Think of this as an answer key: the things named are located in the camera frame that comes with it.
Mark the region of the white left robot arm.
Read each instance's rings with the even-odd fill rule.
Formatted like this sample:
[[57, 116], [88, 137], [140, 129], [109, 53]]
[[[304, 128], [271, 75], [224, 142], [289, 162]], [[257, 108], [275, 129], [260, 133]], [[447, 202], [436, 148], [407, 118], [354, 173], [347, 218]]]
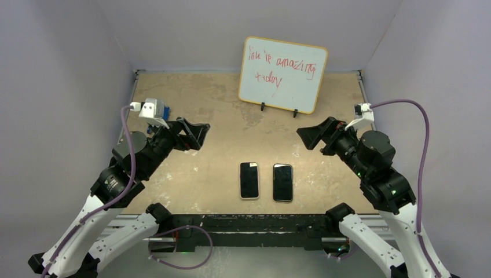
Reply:
[[190, 224], [179, 224], [160, 203], [119, 231], [102, 237], [105, 228], [144, 190], [170, 152], [198, 151], [210, 129], [184, 118], [157, 127], [153, 136], [125, 130], [113, 157], [90, 189], [86, 201], [62, 237], [44, 253], [32, 255], [29, 267], [42, 277], [97, 277], [115, 258], [147, 237], [180, 234]]

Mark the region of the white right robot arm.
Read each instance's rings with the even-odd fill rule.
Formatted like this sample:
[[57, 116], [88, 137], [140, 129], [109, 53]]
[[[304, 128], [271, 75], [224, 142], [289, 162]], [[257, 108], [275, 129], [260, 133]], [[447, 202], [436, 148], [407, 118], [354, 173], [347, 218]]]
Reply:
[[360, 179], [363, 195], [385, 221], [398, 248], [370, 230], [346, 203], [326, 211], [329, 234], [342, 234], [354, 242], [386, 277], [454, 277], [429, 241], [408, 180], [392, 167], [395, 148], [386, 134], [369, 130], [357, 137], [353, 127], [334, 117], [296, 132], [308, 150], [323, 141], [321, 153], [338, 156]]

